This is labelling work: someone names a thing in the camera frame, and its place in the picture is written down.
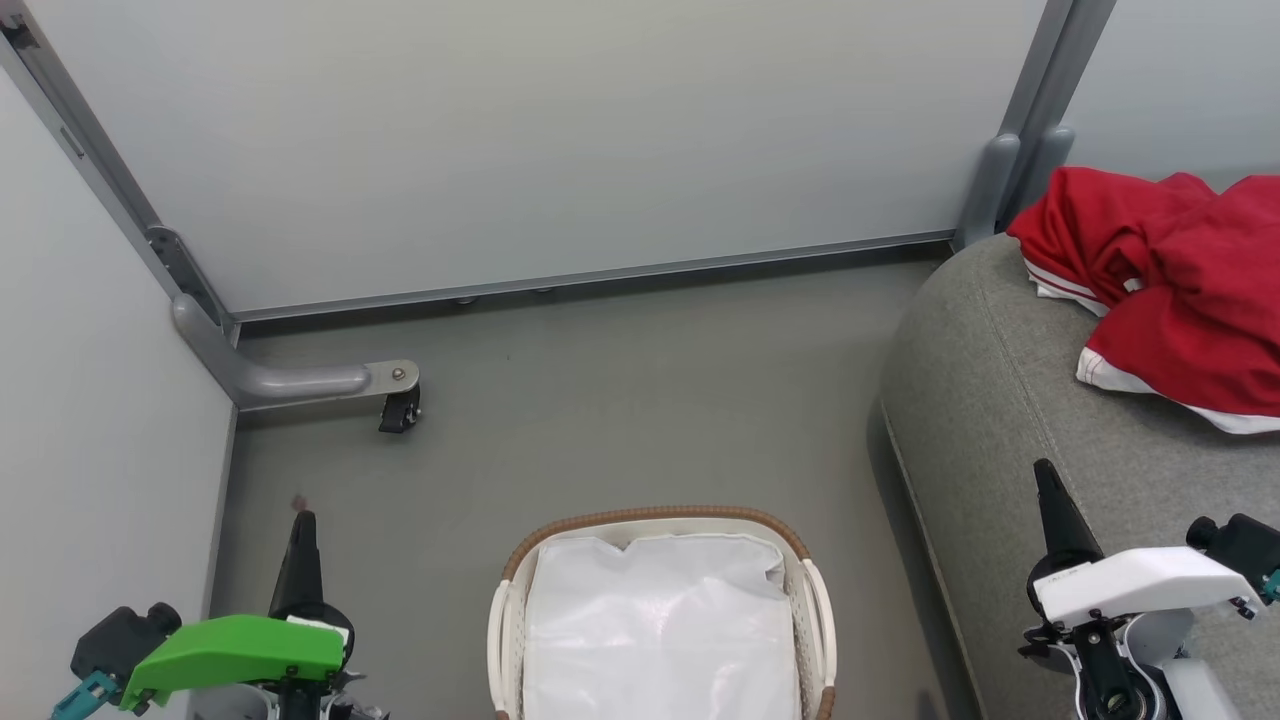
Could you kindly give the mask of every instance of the basket handle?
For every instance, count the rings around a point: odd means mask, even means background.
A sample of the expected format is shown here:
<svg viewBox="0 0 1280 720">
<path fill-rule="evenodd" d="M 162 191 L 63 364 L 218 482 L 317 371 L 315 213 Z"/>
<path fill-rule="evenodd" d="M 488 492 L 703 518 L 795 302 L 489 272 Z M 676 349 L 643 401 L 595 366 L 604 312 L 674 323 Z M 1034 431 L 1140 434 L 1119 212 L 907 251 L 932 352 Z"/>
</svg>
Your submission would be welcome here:
<svg viewBox="0 0 1280 720">
<path fill-rule="evenodd" d="M 495 711 L 507 710 L 507 700 L 502 692 L 506 687 L 502 664 L 502 611 L 507 606 L 507 588 L 511 580 L 498 583 L 498 589 L 493 593 L 493 603 L 489 605 L 489 635 L 486 638 L 488 651 L 485 660 L 489 665 L 489 697 L 493 700 Z"/>
<path fill-rule="evenodd" d="M 805 570 L 805 582 L 813 591 L 813 597 L 818 603 L 818 626 L 822 628 L 822 659 L 823 659 L 823 685 L 836 684 L 836 621 L 831 610 L 831 596 L 827 594 L 827 583 L 822 579 L 822 573 L 813 560 L 808 557 L 801 561 Z"/>
</svg>

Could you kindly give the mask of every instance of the black wheel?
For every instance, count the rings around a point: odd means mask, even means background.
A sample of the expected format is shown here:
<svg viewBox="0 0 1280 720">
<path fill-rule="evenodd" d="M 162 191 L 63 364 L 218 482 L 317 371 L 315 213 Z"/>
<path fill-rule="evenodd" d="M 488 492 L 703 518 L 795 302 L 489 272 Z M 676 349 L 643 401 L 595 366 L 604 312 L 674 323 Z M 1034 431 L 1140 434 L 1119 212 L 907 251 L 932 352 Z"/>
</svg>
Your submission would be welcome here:
<svg viewBox="0 0 1280 720">
<path fill-rule="evenodd" d="M 417 424 L 421 413 L 419 404 L 422 400 L 422 386 L 413 386 L 404 392 L 396 392 L 387 396 L 383 405 L 383 423 L 379 432 L 401 434 Z"/>
</svg>

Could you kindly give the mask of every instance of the brown basket rim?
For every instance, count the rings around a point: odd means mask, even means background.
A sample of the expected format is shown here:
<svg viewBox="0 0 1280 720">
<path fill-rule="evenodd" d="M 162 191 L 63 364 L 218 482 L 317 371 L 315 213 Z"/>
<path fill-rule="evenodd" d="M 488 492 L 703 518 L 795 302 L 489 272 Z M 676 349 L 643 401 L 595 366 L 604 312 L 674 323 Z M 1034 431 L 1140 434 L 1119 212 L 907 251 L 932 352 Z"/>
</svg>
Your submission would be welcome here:
<svg viewBox="0 0 1280 720">
<path fill-rule="evenodd" d="M 760 525 L 764 525 L 782 536 L 782 539 L 787 541 L 787 544 L 791 546 L 791 550 L 795 551 L 800 560 L 809 560 L 809 548 L 806 548 L 804 542 L 800 541 L 800 536 L 788 528 L 786 523 L 762 510 L 751 507 L 735 507 L 732 505 L 663 505 L 657 507 L 635 507 L 631 510 L 593 512 L 590 515 L 579 515 L 576 518 L 566 518 L 563 520 L 548 523 L 530 533 L 529 537 L 522 539 L 520 544 L 516 546 L 515 552 L 511 553 L 511 559 L 507 560 L 507 566 L 502 569 L 502 579 L 515 580 L 516 569 L 518 569 L 520 564 L 525 561 L 525 556 L 529 555 L 529 551 L 552 536 L 558 536 L 559 533 L 570 530 L 580 530 L 582 528 L 591 528 L 595 525 L 611 525 L 613 523 L 684 518 L 714 518 L 759 523 Z"/>
</svg>

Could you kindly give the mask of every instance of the gray fabric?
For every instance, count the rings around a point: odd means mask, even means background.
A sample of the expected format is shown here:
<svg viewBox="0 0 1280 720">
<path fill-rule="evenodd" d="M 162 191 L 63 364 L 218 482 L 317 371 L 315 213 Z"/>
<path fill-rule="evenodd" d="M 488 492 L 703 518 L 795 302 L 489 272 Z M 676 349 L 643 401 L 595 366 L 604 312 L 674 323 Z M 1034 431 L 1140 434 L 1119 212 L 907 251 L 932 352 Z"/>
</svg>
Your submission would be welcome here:
<svg viewBox="0 0 1280 720">
<path fill-rule="evenodd" d="M 1106 552 L 1180 544 L 1199 515 L 1280 527 L 1280 437 L 1234 437 L 1155 396 L 1075 380 L 1097 320 L 1037 299 L 1016 241 L 946 263 L 904 318 L 884 413 L 987 717 L 1071 716 L 1071 683 L 1018 656 L 1044 552 L 1032 462 L 1062 473 Z M 1192 646 L 1242 717 L 1280 707 L 1280 615 L 1201 611 Z"/>
</svg>

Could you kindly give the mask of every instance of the white stripe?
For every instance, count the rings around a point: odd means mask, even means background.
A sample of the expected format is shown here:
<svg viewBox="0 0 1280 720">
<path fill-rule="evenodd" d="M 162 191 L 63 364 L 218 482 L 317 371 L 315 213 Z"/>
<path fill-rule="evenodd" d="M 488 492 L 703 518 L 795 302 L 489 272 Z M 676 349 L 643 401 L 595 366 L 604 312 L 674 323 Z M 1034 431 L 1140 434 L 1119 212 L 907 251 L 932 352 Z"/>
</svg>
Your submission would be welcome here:
<svg viewBox="0 0 1280 720">
<path fill-rule="evenodd" d="M 1097 316 L 1103 316 L 1107 314 L 1107 306 L 1098 302 L 1097 300 L 1089 300 L 1088 297 L 1080 297 L 1079 295 L 1071 295 L 1070 292 L 1062 292 L 1061 290 L 1041 283 L 1032 275 L 1032 282 L 1036 283 L 1036 295 L 1039 297 L 1053 297 L 1057 300 L 1074 300 L 1080 305 L 1084 305 L 1091 313 Z"/>
<path fill-rule="evenodd" d="M 1048 281 L 1048 282 L 1051 282 L 1051 283 L 1053 283 L 1053 284 L 1056 284 L 1056 286 L 1059 286 L 1059 287 L 1061 287 L 1064 290 L 1070 290 L 1070 291 L 1074 291 L 1074 292 L 1079 292 L 1080 295 L 1083 295 L 1085 297 L 1097 297 L 1096 295 L 1093 295 L 1092 290 L 1089 290 L 1089 288 L 1087 288 L 1087 287 L 1084 287 L 1082 284 L 1075 284 L 1074 282 L 1071 282 L 1071 281 L 1069 281 L 1066 278 L 1060 278 L 1060 277 L 1055 275 L 1053 273 L 1051 273 L 1051 272 L 1048 272 L 1048 270 L 1046 270 L 1043 268 L 1037 268 L 1036 265 L 1032 265 L 1032 261 L 1028 260 L 1027 258 L 1023 258 L 1023 263 L 1027 263 L 1027 269 L 1032 272 L 1032 275 L 1038 277 L 1042 281 Z"/>
<path fill-rule="evenodd" d="M 1102 389 L 1160 395 L 1138 375 L 1125 373 L 1111 363 L 1107 363 L 1106 357 L 1093 350 L 1089 350 L 1088 347 L 1080 351 L 1080 361 L 1075 365 L 1075 379 Z M 1194 405 L 1187 405 L 1185 402 L 1178 404 L 1187 407 L 1192 413 L 1201 415 L 1210 423 L 1213 423 L 1219 429 L 1234 436 L 1280 430 L 1280 418 L 1272 418 L 1270 415 L 1236 415 L 1235 413 L 1222 413 L 1220 410 L 1196 407 Z"/>
</svg>

